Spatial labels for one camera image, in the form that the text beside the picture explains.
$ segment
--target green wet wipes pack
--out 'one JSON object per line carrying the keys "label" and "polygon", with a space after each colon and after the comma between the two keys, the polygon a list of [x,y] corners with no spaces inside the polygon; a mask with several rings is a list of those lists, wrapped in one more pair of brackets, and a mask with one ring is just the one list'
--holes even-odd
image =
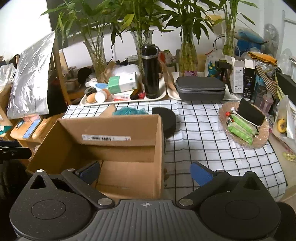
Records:
{"label": "green wet wipes pack", "polygon": [[252,135],[256,135],[258,133],[258,130],[255,126],[252,124],[246,122],[241,117],[239,117],[237,114],[231,114],[232,119],[239,124],[242,128],[244,128],[247,132],[249,132]]}
{"label": "green wet wipes pack", "polygon": [[241,139],[243,139],[245,142],[252,144],[253,142],[253,135],[249,132],[247,132],[244,128],[242,128],[239,124],[237,124],[236,122],[231,122],[228,125],[228,130],[235,134],[236,136],[240,137]]}

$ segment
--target gray zipper case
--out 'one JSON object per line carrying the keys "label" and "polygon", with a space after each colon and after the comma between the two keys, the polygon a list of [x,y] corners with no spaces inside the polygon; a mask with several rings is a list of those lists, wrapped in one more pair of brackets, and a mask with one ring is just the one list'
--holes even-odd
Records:
{"label": "gray zipper case", "polygon": [[214,77],[184,76],[177,78],[177,91],[185,101],[220,101],[225,95],[225,84]]}

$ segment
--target black sponge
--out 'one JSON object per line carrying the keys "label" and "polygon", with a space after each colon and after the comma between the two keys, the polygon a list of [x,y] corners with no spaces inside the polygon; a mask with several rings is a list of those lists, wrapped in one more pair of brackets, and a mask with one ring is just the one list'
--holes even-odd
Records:
{"label": "black sponge", "polygon": [[237,113],[257,126],[262,125],[265,119],[265,115],[245,99],[241,99]]}
{"label": "black sponge", "polygon": [[152,108],[152,114],[160,114],[163,122],[163,136],[168,138],[172,136],[176,130],[176,115],[173,111],[163,107]]}

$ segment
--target blue gripper pad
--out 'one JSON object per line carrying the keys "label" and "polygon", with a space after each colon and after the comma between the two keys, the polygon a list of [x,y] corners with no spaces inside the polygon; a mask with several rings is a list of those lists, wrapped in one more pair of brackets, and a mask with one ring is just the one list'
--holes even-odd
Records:
{"label": "blue gripper pad", "polygon": [[200,186],[203,186],[214,178],[215,172],[205,166],[201,167],[198,162],[193,162],[190,166],[190,174]]}

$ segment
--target checkered tablecloth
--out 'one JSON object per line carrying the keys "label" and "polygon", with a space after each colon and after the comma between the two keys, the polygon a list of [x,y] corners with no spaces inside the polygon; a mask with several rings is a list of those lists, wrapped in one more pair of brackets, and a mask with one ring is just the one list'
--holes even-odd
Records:
{"label": "checkered tablecloth", "polygon": [[[199,187],[189,172],[190,164],[194,161],[199,161],[213,171],[226,170],[231,175],[244,175],[247,171],[253,171],[276,201],[285,193],[285,176],[270,143],[257,149],[242,148],[228,138],[218,119],[222,103],[164,100],[115,106],[117,109],[126,106],[144,108],[149,114],[153,107],[165,107],[176,114],[176,132],[166,140],[164,162],[169,178],[165,181],[164,198],[178,200]],[[107,107],[70,105],[63,118],[99,116]]]}

